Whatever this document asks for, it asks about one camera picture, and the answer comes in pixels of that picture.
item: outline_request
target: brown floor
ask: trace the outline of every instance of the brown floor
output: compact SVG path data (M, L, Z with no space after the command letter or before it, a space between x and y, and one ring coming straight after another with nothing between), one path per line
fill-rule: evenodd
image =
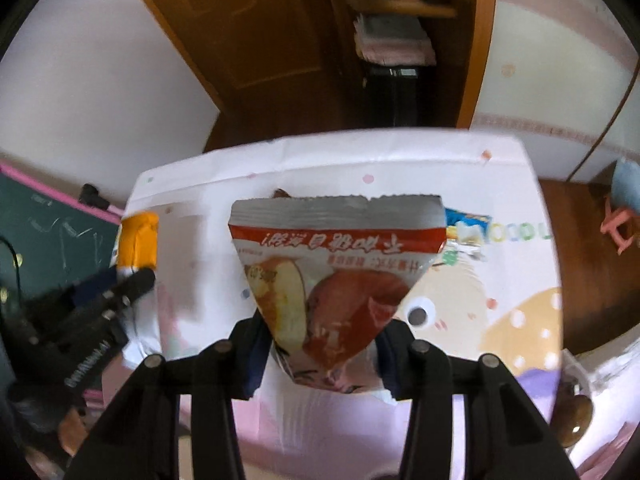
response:
M640 249L621 256L607 235L604 186L541 180L558 248L564 346L573 354L610 341L640 323Z

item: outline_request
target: wooden shelf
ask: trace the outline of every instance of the wooden shelf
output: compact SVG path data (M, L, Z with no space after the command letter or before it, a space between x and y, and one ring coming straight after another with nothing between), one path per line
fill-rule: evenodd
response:
M364 14L408 14L422 18L455 18L458 15L452 5L424 0L347 0L347 4Z

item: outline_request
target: light blue object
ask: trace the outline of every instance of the light blue object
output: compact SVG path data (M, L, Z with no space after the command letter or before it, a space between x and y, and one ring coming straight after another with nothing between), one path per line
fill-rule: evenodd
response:
M637 162L621 158L616 163L611 202L614 208L628 207L640 214L640 166Z

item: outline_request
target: white table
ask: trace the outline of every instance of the white table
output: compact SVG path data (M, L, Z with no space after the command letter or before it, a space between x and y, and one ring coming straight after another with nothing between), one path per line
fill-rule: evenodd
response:
M235 200L276 188L292 196L439 194L447 207L491 215L486 262L462 258L428 274L438 318L453 328L431 323L414 332L468 358L495 351L549 418L561 349L558 265L537 179L510 136L395 129L288 137L143 173L127 214L160 215L159 304L140 307L144 348L168 358L193 354L251 316L255 302L226 223ZM465 317L473 325L462 326ZM136 349L126 357L139 361ZM459 478L461 403L454 408L452 478ZM293 478L335 480L397 470L409 417L405 402L292 384L271 360L254 399L234 410L246 461Z

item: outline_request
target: table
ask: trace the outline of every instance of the table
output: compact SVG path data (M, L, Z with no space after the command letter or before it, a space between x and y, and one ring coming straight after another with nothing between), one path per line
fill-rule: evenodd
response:
M530 161L505 135L389 129L287 137L143 173L126 214L160 215L158 286L151 304L140 305L140 341L127 359L139 362L139 348L169 359L196 353L251 316L255 302L226 224L235 200L276 188L292 196L439 194L447 207L492 216L486 261L463 255L425 275L434 315L414 332L459 356L497 353L550 417L562 343L558 263ZM292 384L270 359L256 396L234 402L243 459L293 478L393 473L410 405L380 397ZM452 478L463 473L463 425L457 399Z

